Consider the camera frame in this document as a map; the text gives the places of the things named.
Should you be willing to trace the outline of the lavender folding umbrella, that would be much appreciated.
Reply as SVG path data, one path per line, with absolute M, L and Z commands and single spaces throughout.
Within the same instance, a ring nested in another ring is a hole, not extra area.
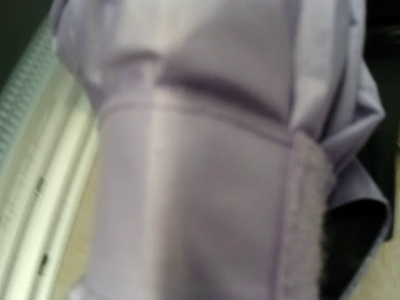
M 99 115 L 71 299 L 346 299 L 391 225 L 364 1 L 54 1 Z

